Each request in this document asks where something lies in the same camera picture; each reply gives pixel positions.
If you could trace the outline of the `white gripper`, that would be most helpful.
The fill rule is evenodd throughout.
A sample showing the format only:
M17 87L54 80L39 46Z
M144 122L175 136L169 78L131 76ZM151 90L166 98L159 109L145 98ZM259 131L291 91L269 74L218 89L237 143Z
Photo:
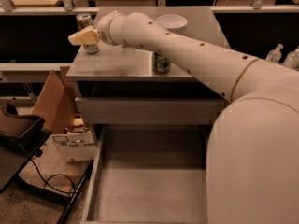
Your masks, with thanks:
M121 42L117 38L120 34L123 15L116 10L103 16L96 24L96 29L92 26L83 28L81 31L75 32L68 37L68 41L76 45L94 45L101 39L109 45L120 45Z

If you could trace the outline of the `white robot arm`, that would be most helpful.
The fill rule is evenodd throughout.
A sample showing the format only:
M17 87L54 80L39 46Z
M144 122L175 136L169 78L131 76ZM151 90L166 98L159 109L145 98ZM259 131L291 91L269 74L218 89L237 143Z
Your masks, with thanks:
M229 101L208 140L209 224L299 224L297 71L172 33L139 12L113 11L68 40L157 52Z

